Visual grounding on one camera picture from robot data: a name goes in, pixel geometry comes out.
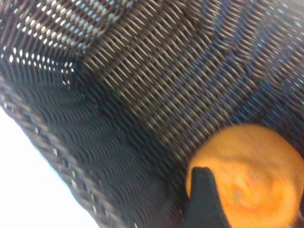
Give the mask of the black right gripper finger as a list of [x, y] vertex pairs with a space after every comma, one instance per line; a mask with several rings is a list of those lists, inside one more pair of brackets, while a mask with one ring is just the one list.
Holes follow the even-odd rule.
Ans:
[[196, 167], [191, 171], [190, 202], [184, 228], [229, 228], [214, 176], [209, 168]]

